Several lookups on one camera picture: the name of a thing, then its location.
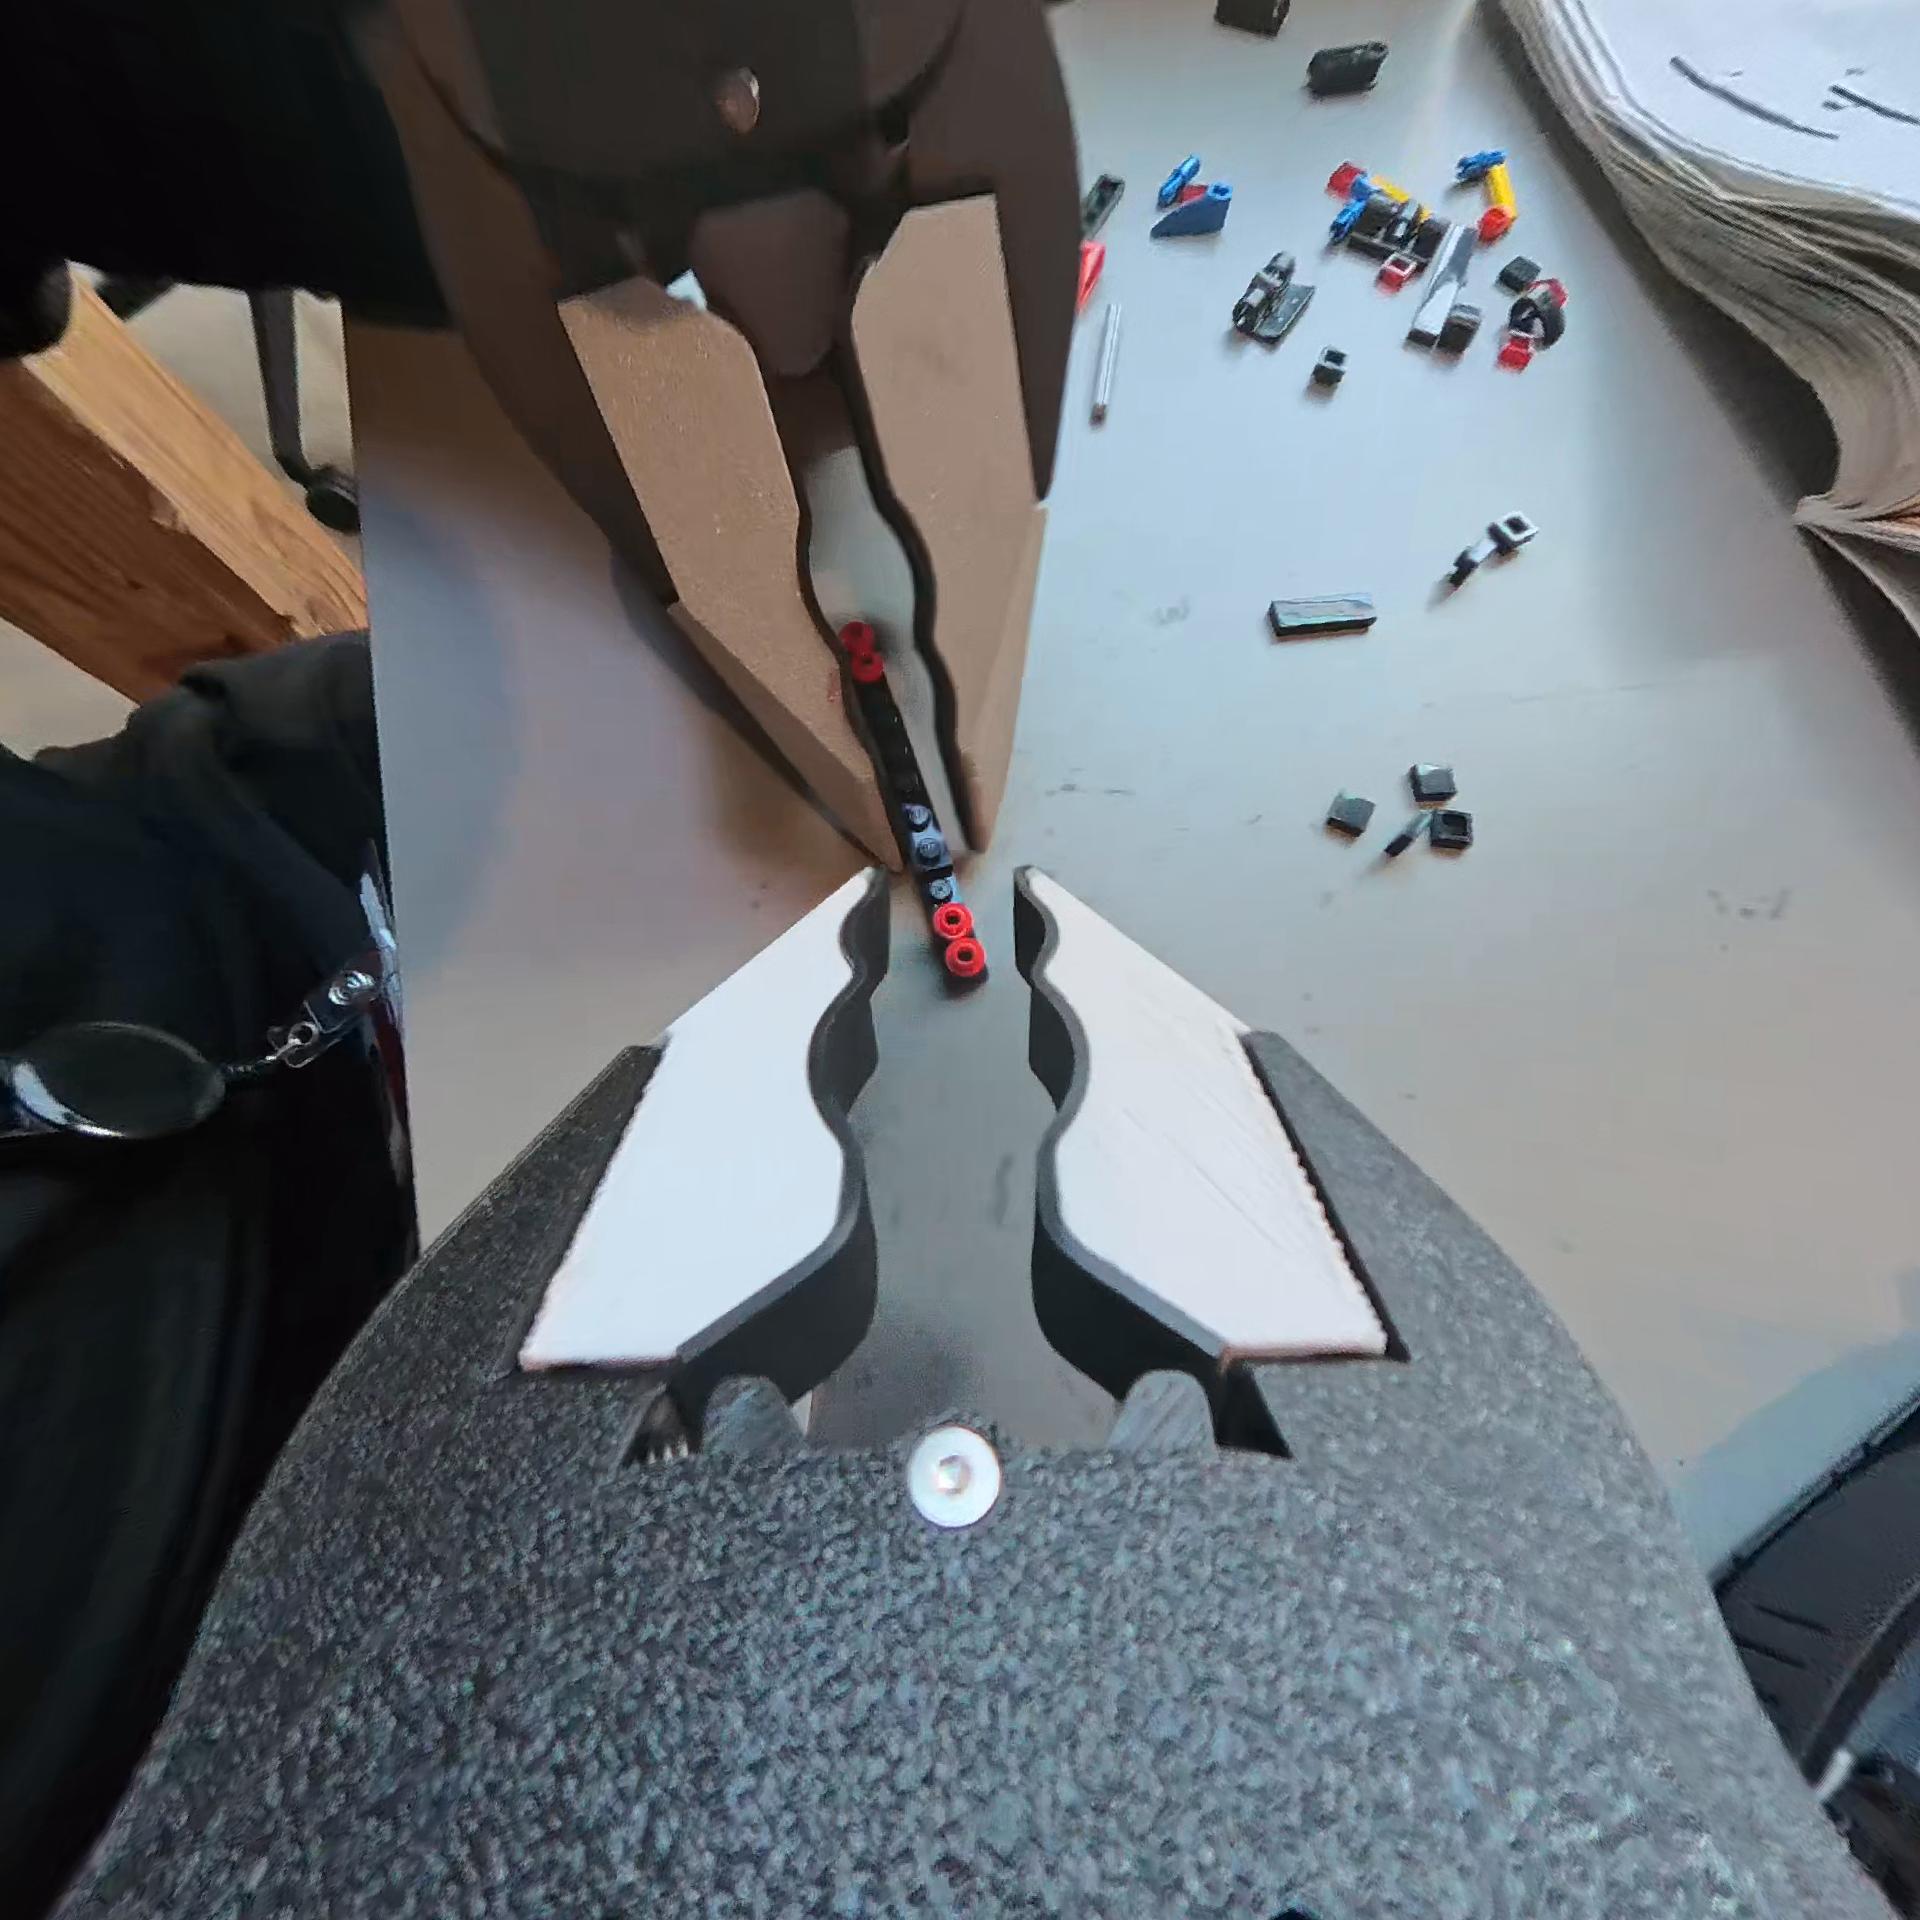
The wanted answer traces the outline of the long black plate brick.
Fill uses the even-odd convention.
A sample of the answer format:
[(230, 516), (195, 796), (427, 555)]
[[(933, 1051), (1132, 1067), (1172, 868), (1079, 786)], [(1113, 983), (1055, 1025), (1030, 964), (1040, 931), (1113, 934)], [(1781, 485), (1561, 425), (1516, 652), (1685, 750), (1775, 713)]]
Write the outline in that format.
[[(921, 758), (905, 727), (886, 671), (885, 684), (856, 686), (848, 677), (845, 652), (838, 643), (837, 646), (845, 669), (848, 695), (854, 713), (854, 731), (861, 737), (861, 742), (868, 750), (886, 825), (894, 830), (894, 838), (902, 859), (902, 874), (912, 883), (915, 893), (918, 897), (921, 914), (928, 926), (928, 942), (939, 956), (944, 969), (944, 945), (933, 934), (928, 918), (934, 906), (948, 899), (955, 899), (969, 908), (969, 903), (963, 899), (963, 884), (955, 870), (952, 847), (944, 831), (936, 807), (933, 804), (933, 796), (921, 771)], [(987, 977), (966, 985), (948, 979), (945, 971), (944, 979), (948, 993), (971, 993)]]

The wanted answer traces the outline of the pile of coloured toy bricks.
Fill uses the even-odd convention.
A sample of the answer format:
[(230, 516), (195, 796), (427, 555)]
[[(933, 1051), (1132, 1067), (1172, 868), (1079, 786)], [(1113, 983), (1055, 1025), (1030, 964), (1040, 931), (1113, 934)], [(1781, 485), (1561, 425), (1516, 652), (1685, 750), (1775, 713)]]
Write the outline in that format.
[(1459, 195), (1478, 191), (1478, 209), (1428, 205), (1409, 191), (1347, 159), (1327, 177), (1336, 213), (1327, 227), (1332, 251), (1366, 255), (1376, 262), (1380, 293), (1414, 291), (1406, 342), (1447, 362), (1465, 356), (1495, 325), (1495, 364), (1524, 371), (1568, 334), (1568, 286), (1549, 276), (1524, 254), (1500, 265), (1495, 311), (1472, 295), (1475, 262), (1510, 237), (1520, 205), (1504, 148), (1469, 150), (1455, 159)]

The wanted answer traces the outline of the black hinge toy piece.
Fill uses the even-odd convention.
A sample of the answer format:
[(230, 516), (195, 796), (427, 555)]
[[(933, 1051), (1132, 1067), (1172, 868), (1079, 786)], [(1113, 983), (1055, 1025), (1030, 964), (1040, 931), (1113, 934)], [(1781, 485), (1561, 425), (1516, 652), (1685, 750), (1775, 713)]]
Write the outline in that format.
[(1260, 347), (1279, 347), (1315, 300), (1315, 283), (1301, 276), (1299, 258), (1273, 254), (1231, 307), (1231, 334)]

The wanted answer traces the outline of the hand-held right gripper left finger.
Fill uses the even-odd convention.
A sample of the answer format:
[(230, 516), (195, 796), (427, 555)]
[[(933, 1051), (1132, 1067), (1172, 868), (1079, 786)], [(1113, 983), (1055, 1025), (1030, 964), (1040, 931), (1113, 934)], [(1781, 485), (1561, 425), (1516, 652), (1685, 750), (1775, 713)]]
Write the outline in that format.
[(889, 883), (865, 868), (640, 1054), (608, 1163), (517, 1349), (527, 1377), (657, 1377), (688, 1426), (720, 1382), (811, 1397), (877, 1301), (851, 1113), (877, 1062)]

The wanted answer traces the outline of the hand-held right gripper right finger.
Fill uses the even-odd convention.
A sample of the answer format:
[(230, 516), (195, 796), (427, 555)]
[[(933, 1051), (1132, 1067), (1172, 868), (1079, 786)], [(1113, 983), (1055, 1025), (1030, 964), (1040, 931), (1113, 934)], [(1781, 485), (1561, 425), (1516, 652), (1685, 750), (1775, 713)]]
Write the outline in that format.
[(1209, 1410), (1254, 1372), (1388, 1359), (1390, 1324), (1257, 1065), (1257, 1033), (1038, 866), (1015, 874), (1027, 1060), (1052, 1099), (1030, 1298), (1047, 1345), (1125, 1402)]

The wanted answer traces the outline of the person's black clothing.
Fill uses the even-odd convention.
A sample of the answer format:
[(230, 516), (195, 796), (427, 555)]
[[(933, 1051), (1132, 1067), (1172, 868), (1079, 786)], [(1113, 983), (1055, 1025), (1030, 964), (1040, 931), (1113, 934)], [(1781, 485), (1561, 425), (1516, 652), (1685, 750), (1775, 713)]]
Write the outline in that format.
[[(1, 828), (4, 1054), (108, 1020), (243, 1060), (335, 971), (396, 971), (360, 630), (4, 753)], [(188, 1137), (4, 1146), (4, 1915), (78, 1871), (277, 1452), (415, 1253), (396, 1002)]]

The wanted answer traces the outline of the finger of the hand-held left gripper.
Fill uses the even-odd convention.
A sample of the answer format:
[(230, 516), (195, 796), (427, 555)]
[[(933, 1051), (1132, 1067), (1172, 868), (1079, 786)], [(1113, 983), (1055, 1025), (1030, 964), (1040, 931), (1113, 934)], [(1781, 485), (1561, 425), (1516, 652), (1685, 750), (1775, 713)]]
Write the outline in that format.
[(848, 347), (871, 482), (917, 587), (951, 796), (981, 853), (1012, 771), (1047, 530), (992, 197), (902, 214), (856, 282)]
[(678, 629), (811, 797), (899, 874), (840, 654), (803, 581), (804, 516), (747, 339), (649, 278), (567, 300), (559, 322)]

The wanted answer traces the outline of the wooden furniture piece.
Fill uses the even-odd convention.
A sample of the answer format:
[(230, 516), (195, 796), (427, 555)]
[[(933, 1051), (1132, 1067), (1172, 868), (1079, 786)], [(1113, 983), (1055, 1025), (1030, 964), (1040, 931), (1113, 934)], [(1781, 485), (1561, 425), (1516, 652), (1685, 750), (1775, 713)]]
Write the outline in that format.
[(205, 663), (358, 634), (357, 559), (70, 269), (1, 367), (1, 618), (148, 702)]

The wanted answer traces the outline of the black badge reel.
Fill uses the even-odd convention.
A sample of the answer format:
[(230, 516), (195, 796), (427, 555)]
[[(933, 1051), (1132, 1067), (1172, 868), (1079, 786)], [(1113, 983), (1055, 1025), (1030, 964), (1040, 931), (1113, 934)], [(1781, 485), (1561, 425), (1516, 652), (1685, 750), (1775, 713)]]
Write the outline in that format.
[(287, 1025), (243, 1060), (215, 1060), (180, 1036), (134, 1022), (72, 1022), (1, 1060), (1, 1142), (148, 1146), (188, 1137), (228, 1097), (313, 1065), (385, 999), (371, 959), (307, 994)]

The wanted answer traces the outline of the stack of white paper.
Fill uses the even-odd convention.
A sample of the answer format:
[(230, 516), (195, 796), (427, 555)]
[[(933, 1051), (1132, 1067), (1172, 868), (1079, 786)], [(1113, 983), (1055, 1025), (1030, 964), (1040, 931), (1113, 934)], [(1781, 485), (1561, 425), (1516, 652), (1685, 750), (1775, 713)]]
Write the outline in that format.
[(1671, 276), (1806, 381), (1796, 524), (1918, 626), (1918, 4), (1502, 2)]

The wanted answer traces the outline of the grey desk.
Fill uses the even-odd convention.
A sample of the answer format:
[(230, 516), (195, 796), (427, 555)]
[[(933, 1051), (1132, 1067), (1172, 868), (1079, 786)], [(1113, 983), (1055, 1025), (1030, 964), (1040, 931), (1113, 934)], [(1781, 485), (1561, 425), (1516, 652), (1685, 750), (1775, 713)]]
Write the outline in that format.
[[(969, 1402), (1043, 1442), (1102, 1397), (1028, 1302), (1033, 1161), (1012, 874), (1035, 862), (1291, 1043), (1486, 1228), (1609, 1385), (1704, 1555), (1916, 1393), (1916, 663), (1791, 527), (1813, 401), (1630, 236), (1493, 6), (1303, 4), (1251, 44), (1206, 4), (1052, 15), (1088, 171), (1126, 181), (1075, 331), (1012, 771), (966, 865), (989, 979), (948, 993), (896, 893), (879, 1069), (854, 1110), (879, 1308), (811, 1403), (891, 1437)], [(1317, 100), (1309, 55), (1384, 42)], [(1332, 251), (1352, 159), (1518, 225), (1475, 262), (1568, 286), (1496, 365), (1406, 342), (1414, 291)], [(1155, 241), (1189, 154), (1221, 233)], [(1317, 293), (1231, 334), (1278, 251)], [(1349, 354), (1332, 395), (1309, 387)], [(380, 745), (423, 1235), (625, 1043), (646, 1043), (865, 862), (501, 414), (462, 342), (350, 325)], [(851, 447), (807, 452), (809, 587), (910, 639), (905, 558)], [(1541, 533), (1448, 593), (1502, 515)], [(1283, 597), (1366, 593), (1275, 639)], [(1384, 841), (1413, 761), (1476, 838)], [(1336, 790), (1376, 803), (1326, 831)]]

